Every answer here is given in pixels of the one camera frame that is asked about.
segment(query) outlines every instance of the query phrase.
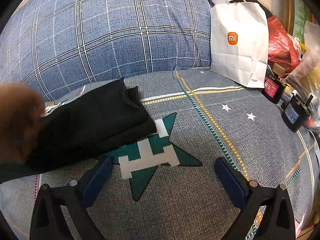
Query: blue label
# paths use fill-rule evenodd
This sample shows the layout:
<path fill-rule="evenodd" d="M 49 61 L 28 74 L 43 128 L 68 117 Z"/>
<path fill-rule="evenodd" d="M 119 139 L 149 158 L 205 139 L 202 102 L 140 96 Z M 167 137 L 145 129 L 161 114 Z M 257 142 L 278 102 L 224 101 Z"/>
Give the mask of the blue label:
<path fill-rule="evenodd" d="M 288 118 L 290 123 L 294 124 L 294 122 L 298 119 L 298 113 L 293 109 L 291 103 L 287 105 L 287 108 L 284 111 L 285 116 Z"/>

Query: mi logo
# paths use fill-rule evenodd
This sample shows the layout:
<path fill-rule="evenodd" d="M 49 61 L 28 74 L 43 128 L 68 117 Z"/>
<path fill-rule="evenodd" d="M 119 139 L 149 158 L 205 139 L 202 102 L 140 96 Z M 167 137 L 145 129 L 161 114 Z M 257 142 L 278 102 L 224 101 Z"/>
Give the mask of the mi logo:
<path fill-rule="evenodd" d="M 236 45 L 238 43 L 238 34 L 237 33 L 228 33 L 227 35 L 228 43 L 230 45 Z"/>

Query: pink label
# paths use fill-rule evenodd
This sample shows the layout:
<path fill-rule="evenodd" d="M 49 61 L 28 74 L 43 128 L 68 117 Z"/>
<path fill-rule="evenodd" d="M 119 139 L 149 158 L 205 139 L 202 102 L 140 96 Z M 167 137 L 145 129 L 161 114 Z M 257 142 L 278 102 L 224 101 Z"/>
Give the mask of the pink label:
<path fill-rule="evenodd" d="M 264 91 L 273 98 L 278 90 L 278 85 L 275 84 L 270 78 L 267 78 L 266 82 L 264 83 Z"/>

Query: blue gripper pad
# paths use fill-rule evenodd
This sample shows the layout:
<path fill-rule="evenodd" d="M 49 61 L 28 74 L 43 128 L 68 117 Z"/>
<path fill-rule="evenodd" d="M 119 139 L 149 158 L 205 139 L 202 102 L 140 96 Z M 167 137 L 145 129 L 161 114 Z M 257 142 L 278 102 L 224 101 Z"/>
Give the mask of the blue gripper pad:
<path fill-rule="evenodd" d="M 112 173 L 113 161 L 107 157 L 83 190 L 82 206 L 91 207 Z"/>
<path fill-rule="evenodd" d="M 242 174 L 239 171 L 235 170 L 233 170 L 232 172 L 231 169 L 233 168 L 230 165 L 229 167 L 227 167 L 226 164 L 220 158 L 216 159 L 214 163 L 214 172 L 216 173 L 222 186 L 227 192 L 233 205 L 236 208 L 240 208 L 242 210 L 247 205 L 245 190 L 240 185 L 233 173 L 238 172 L 241 176 Z"/>

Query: folded black garment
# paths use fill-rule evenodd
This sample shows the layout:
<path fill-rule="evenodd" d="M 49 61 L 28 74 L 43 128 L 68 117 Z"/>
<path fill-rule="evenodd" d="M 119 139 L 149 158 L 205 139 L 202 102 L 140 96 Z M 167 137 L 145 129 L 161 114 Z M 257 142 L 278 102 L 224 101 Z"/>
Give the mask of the folded black garment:
<path fill-rule="evenodd" d="M 156 132 L 123 79 L 96 88 L 41 118 L 38 146 L 25 165 L 0 165 L 0 183 L 96 157 Z"/>

